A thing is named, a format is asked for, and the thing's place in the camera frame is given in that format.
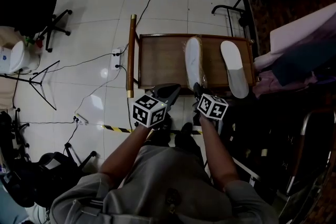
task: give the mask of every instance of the wooden frame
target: wooden frame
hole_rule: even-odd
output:
[[[144,39],[147,38],[154,38],[154,37],[172,37],[172,38],[176,38],[175,40],[178,40],[178,38],[181,38],[182,40],[187,40],[190,37],[193,36],[197,36],[196,34],[146,34],[146,35],[140,35],[140,38],[138,37],[135,29],[132,27],[132,23],[131,23],[131,28],[130,28],[130,42],[129,42],[129,53],[128,53],[128,80],[127,80],[127,91],[128,91],[128,96],[133,96],[132,94],[129,94],[129,91],[133,92],[133,83],[136,81],[134,79],[134,41],[136,41],[139,45],[139,62],[138,62],[138,86],[139,89],[150,89],[153,86],[150,85],[145,85],[143,86],[142,82],[143,82],[143,74],[142,72],[142,54],[143,54],[143,41]],[[217,39],[224,39],[224,40],[233,40],[233,41],[237,41],[240,43],[240,46],[245,46],[244,44],[246,44],[247,47],[247,52],[245,50],[245,61],[247,61],[247,57],[248,57],[248,70],[247,72],[250,72],[251,75],[249,76],[249,86],[254,86],[256,83],[256,78],[254,75],[254,66],[253,66],[253,57],[252,57],[252,51],[251,51],[251,47],[250,47],[250,42],[247,39],[244,38],[238,38],[238,37],[224,37],[224,36],[214,36],[214,35],[200,35],[202,39],[207,39],[209,40],[214,40],[217,41]],[[211,87],[211,89],[215,92],[218,91],[227,91],[229,90],[229,86],[228,83],[226,84],[217,84],[216,87]],[[191,91],[188,90],[183,90],[181,92],[181,94],[191,94]]]

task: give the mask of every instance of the light stand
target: light stand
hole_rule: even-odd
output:
[[[18,81],[23,81],[23,82],[28,82],[33,88],[34,90],[55,110],[57,110],[52,104],[50,104],[46,98],[46,95],[44,94],[44,90],[43,90],[43,86],[42,86],[42,82],[48,72],[48,69],[56,64],[58,64],[60,61],[57,61],[55,63],[53,63],[51,66],[48,66],[47,68],[45,68],[44,70],[42,70],[41,72],[37,73],[35,76],[33,76],[32,78],[30,78],[29,80],[27,79],[20,79],[20,78],[15,78],[15,77],[12,77],[12,76],[9,76],[7,74],[0,74],[0,77],[3,77],[3,78],[6,78],[6,79],[14,79],[14,80],[18,80]],[[42,74],[44,72],[44,75],[41,79],[40,82],[37,82],[37,81],[33,81],[33,79],[35,79],[38,75]],[[41,87],[41,92],[42,94],[35,88],[34,85],[40,85]]]

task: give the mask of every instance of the plastic bag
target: plastic bag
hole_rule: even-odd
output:
[[[194,90],[194,84],[207,87],[206,77],[202,68],[202,39],[201,35],[191,37],[184,43],[184,59],[187,73],[187,83],[190,90]]]

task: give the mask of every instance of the white cube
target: white cube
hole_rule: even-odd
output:
[[[222,120],[228,106],[223,98],[203,93],[197,109],[207,118]]]
[[[167,105],[147,94],[132,104],[132,118],[146,127],[162,122],[166,115]]]

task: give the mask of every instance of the shoe sole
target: shoe sole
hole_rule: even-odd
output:
[[[187,83],[193,91],[195,83],[202,85],[202,41],[198,37],[188,39],[185,46],[185,66],[187,72]]]
[[[221,44],[221,53],[232,94],[240,99],[247,97],[249,89],[239,49],[233,42],[226,40]]]

